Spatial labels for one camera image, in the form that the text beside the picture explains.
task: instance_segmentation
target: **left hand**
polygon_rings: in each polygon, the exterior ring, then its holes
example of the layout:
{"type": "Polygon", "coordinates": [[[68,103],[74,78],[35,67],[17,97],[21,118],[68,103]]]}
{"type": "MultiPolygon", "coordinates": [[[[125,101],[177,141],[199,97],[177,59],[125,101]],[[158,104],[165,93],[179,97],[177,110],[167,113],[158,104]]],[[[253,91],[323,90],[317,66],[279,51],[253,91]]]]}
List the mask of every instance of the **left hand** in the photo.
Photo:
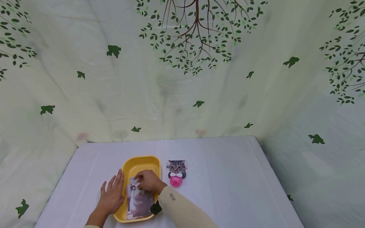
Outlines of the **left hand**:
{"type": "Polygon", "coordinates": [[[124,196],[122,195],[124,184],[124,173],[119,169],[118,174],[109,181],[108,188],[105,191],[107,182],[104,181],[100,189],[100,199],[96,208],[107,214],[114,214],[123,204],[124,196]]]}
{"type": "Polygon", "coordinates": [[[122,170],[119,169],[118,174],[112,177],[105,191],[106,184],[107,182],[104,181],[101,186],[99,202],[91,213],[86,225],[103,227],[107,217],[110,214],[114,214],[124,202],[124,196],[122,195],[124,173],[122,170]]]}

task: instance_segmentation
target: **pink apple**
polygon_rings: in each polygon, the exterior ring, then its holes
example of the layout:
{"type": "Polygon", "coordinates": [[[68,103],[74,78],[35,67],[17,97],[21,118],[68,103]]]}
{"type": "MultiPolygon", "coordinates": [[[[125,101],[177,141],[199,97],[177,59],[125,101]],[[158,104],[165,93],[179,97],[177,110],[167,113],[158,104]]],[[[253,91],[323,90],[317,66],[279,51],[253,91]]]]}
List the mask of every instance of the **pink apple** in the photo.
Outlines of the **pink apple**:
{"type": "Polygon", "coordinates": [[[178,188],[181,186],[181,184],[183,183],[183,178],[182,177],[171,177],[170,178],[170,184],[171,186],[173,186],[174,188],[178,188]]]}

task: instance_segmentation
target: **tray rim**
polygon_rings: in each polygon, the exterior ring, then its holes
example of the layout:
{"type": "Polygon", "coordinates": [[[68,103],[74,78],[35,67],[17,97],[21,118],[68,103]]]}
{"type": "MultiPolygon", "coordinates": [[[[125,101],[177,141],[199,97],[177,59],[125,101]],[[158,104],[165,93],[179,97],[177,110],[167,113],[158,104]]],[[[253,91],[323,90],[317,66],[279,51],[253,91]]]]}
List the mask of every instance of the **tray rim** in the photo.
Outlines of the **tray rim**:
{"type": "MultiPolygon", "coordinates": [[[[132,159],[135,159],[135,158],[147,158],[147,157],[151,157],[151,158],[156,158],[158,160],[158,170],[159,170],[159,179],[161,179],[161,162],[159,160],[158,157],[154,156],[154,155],[146,155],[146,156],[136,156],[136,157],[132,157],[130,159],[128,159],[124,164],[123,164],[123,168],[122,168],[122,171],[124,172],[124,167],[125,165],[132,159]]],[[[139,221],[145,221],[145,220],[148,220],[150,218],[152,218],[154,216],[154,214],[151,214],[150,216],[148,216],[147,218],[141,218],[141,219],[134,219],[134,220],[121,220],[119,219],[116,214],[114,213],[113,214],[113,217],[115,218],[115,220],[117,220],[118,222],[120,223],[134,223],[134,222],[139,222],[139,221]]]]}

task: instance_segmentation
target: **tabby cat picture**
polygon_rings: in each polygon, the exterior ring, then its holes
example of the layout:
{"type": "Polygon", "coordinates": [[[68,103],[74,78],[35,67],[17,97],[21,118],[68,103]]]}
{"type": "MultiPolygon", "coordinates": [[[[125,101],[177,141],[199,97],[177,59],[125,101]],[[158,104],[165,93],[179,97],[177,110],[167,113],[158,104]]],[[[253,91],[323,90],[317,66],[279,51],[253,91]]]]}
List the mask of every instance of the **tabby cat picture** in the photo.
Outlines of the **tabby cat picture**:
{"type": "Polygon", "coordinates": [[[186,177],[186,164],[185,160],[169,160],[167,164],[169,169],[170,184],[174,188],[178,188],[182,185],[183,179],[186,177]]]}

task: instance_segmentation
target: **hand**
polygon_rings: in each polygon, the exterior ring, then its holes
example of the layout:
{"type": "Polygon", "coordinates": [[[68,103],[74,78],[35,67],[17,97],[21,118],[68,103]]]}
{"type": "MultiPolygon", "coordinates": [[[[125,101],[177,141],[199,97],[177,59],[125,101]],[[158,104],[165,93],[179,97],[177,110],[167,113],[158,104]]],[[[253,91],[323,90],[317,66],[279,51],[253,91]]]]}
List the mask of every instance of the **hand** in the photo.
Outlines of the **hand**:
{"type": "Polygon", "coordinates": [[[100,199],[96,208],[101,208],[110,215],[114,214],[124,202],[124,196],[122,195],[124,173],[122,170],[119,169],[117,176],[114,175],[109,181],[107,191],[105,191],[106,184],[107,182],[104,181],[101,186],[100,199]]]}
{"type": "Polygon", "coordinates": [[[134,179],[138,179],[138,182],[141,182],[138,185],[139,189],[156,192],[158,194],[161,194],[162,190],[167,186],[167,184],[160,180],[152,170],[146,169],[140,171],[134,179]]]}
{"type": "Polygon", "coordinates": [[[100,189],[100,199],[91,213],[86,225],[95,225],[103,227],[105,220],[110,214],[114,214],[123,204],[124,196],[122,195],[124,184],[124,173],[119,169],[118,174],[109,181],[108,188],[105,191],[107,182],[104,181],[100,189]]]}

